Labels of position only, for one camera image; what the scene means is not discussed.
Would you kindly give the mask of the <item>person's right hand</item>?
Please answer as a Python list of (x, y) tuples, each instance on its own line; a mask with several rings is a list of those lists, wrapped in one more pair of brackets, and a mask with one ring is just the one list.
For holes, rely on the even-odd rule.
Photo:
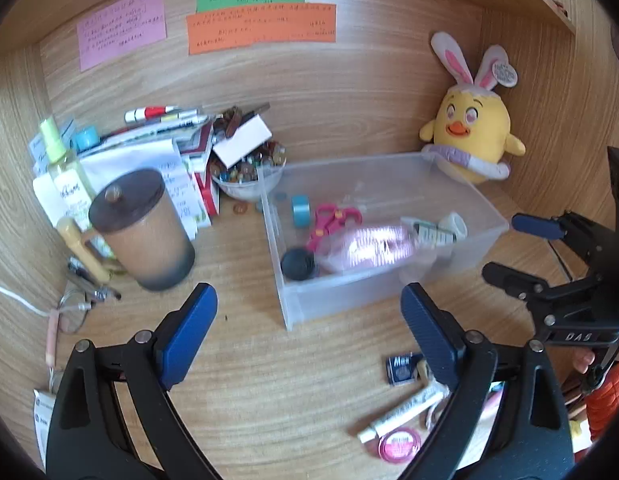
[(575, 348), (573, 350), (572, 364), (579, 374), (585, 374), (593, 365), (596, 356), (594, 352), (587, 348)]

